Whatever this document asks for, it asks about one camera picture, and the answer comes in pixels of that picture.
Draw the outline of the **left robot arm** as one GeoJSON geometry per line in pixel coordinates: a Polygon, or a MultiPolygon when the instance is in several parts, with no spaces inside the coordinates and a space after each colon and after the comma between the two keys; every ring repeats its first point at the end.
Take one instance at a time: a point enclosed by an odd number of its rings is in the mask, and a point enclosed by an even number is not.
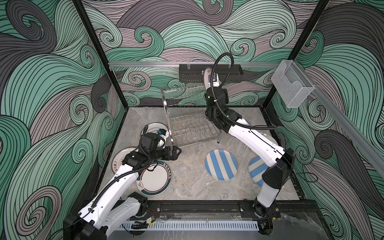
{"type": "Polygon", "coordinates": [[[136,181],[138,174],[150,167],[154,160],[175,161],[182,150],[176,146],[164,147],[146,156],[141,150],[127,153],[118,171],[77,214],[69,214],[63,222],[65,240],[106,240],[131,217],[144,215],[147,198],[133,193],[120,205],[118,200],[136,181]]]}

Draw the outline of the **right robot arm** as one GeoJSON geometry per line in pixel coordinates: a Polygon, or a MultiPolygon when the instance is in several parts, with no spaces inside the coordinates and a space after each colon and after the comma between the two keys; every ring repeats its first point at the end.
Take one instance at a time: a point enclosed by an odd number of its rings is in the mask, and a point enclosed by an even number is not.
{"type": "Polygon", "coordinates": [[[254,201],[254,209],[261,218],[277,215],[275,201],[282,187],[290,177],[295,162],[295,151],[284,149],[264,137],[258,130],[267,126],[251,126],[236,111],[227,107],[229,97],[226,89],[206,89],[206,116],[219,130],[240,140],[268,166],[262,174],[262,189],[254,201]]]}

